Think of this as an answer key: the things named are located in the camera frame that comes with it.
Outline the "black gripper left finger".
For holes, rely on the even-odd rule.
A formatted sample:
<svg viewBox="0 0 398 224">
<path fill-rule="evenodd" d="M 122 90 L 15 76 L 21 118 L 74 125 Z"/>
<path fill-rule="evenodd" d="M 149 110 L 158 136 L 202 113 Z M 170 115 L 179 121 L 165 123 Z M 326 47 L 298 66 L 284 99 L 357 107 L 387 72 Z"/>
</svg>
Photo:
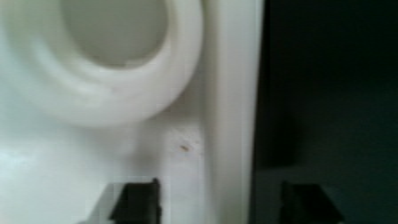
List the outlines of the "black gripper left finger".
<svg viewBox="0 0 398 224">
<path fill-rule="evenodd" d="M 108 216 L 111 224 L 161 224 L 159 196 L 158 179 L 124 184 Z"/>
</svg>

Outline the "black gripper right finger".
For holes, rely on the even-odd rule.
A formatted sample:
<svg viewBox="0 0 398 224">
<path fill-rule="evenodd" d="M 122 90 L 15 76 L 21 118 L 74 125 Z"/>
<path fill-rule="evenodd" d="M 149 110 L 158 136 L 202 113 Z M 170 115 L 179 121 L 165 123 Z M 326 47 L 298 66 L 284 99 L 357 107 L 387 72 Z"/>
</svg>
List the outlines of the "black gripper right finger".
<svg viewBox="0 0 398 224">
<path fill-rule="evenodd" d="M 316 184 L 280 185 L 278 224 L 342 224 L 344 217 Z"/>
</svg>

